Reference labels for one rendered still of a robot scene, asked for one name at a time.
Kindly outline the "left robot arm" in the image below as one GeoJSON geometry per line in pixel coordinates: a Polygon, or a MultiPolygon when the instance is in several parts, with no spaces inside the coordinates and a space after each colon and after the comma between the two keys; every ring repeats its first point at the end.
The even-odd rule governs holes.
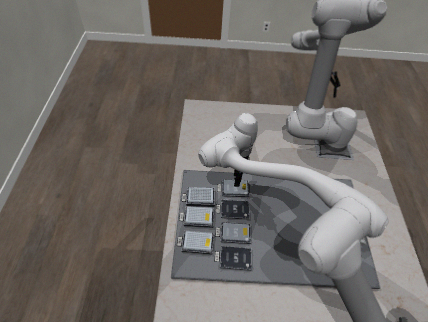
{"type": "Polygon", "coordinates": [[[234,124],[205,142],[199,160],[206,167],[283,179],[310,188],[330,210],[304,233],[298,255],[303,265],[332,279],[353,322],[387,322],[361,268],[361,243],[381,236],[389,220],[358,190],[309,168],[247,160],[257,137],[257,119],[243,113],[234,124]]]}

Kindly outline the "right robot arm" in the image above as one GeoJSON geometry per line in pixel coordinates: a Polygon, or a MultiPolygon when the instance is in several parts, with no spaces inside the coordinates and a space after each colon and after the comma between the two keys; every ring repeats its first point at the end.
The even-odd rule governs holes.
{"type": "Polygon", "coordinates": [[[305,101],[286,118],[286,130],[297,138],[318,140],[321,155],[349,157],[346,146],[358,123],[356,113],[350,108],[341,107],[325,115],[323,106],[341,39],[374,27],[386,11],[384,0],[318,0],[312,20],[319,30],[292,36],[293,48],[317,52],[305,101]]]}

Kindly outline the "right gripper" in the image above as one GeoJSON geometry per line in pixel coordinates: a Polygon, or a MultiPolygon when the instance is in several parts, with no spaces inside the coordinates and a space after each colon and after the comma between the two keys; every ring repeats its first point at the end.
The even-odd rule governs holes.
{"type": "Polygon", "coordinates": [[[331,79],[330,79],[330,81],[331,81],[331,83],[333,84],[333,86],[335,87],[334,88],[334,93],[333,93],[333,98],[336,98],[336,93],[337,93],[337,89],[338,89],[338,87],[339,86],[341,86],[340,85],[340,82],[339,82],[339,79],[338,79],[338,77],[337,77],[337,72],[332,72],[332,74],[333,75],[335,75],[334,76],[334,79],[335,79],[335,81],[334,81],[334,79],[333,79],[333,77],[331,76],[331,79]],[[338,84],[337,84],[338,83],[338,84]]]}

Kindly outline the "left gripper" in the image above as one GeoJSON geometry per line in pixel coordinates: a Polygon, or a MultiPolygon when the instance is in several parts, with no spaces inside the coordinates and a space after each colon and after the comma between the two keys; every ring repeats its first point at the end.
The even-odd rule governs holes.
{"type": "MultiPolygon", "coordinates": [[[[249,156],[243,157],[243,158],[245,158],[245,159],[248,160],[249,156]]],[[[241,179],[242,179],[242,174],[243,174],[242,172],[234,170],[234,176],[236,176],[236,178],[234,178],[234,180],[235,180],[234,187],[239,187],[240,186],[240,182],[241,182],[241,179]]]]}

